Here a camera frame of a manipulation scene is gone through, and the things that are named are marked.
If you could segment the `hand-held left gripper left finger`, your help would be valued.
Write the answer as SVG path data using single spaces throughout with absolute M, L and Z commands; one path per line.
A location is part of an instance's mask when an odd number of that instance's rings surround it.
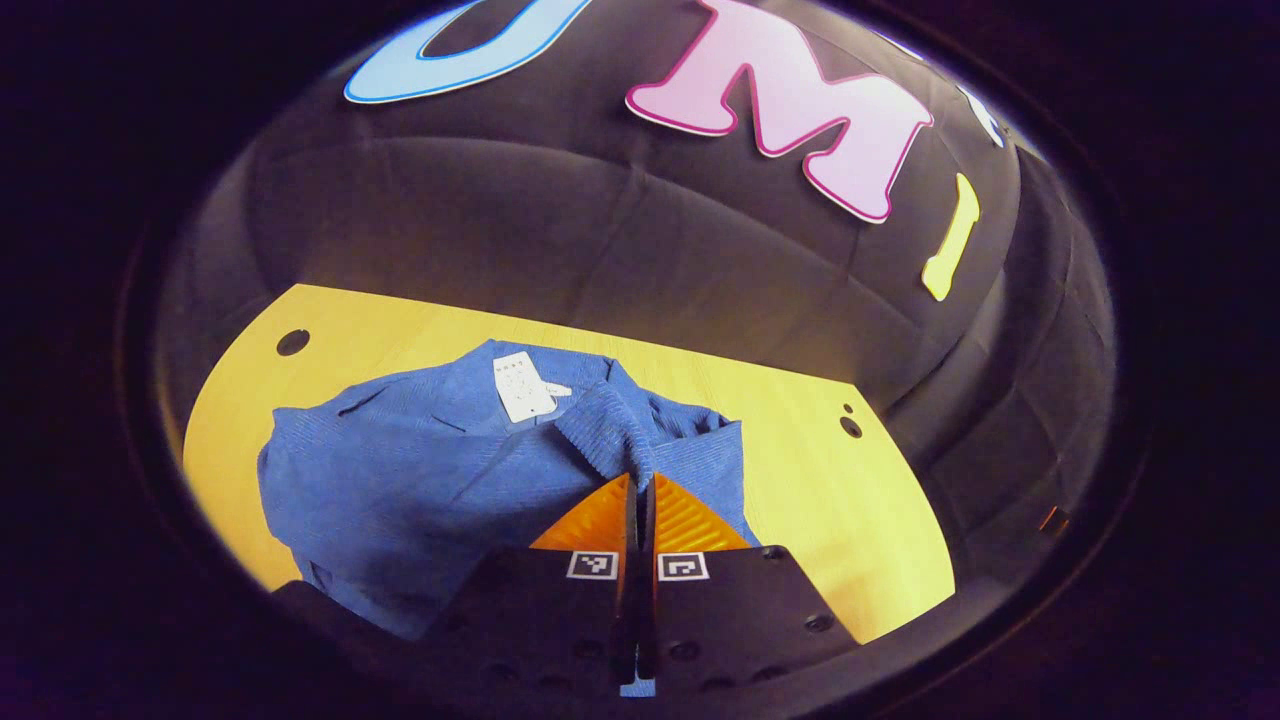
M 490 552 L 428 634 L 429 678 L 454 700 L 617 697 L 635 674 L 636 510 L 625 474 Z

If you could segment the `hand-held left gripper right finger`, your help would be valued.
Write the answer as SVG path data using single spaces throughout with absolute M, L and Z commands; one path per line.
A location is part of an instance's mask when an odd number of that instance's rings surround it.
M 787 547 L 750 543 L 662 474 L 646 528 L 640 679 L 654 694 L 759 685 L 860 647 Z

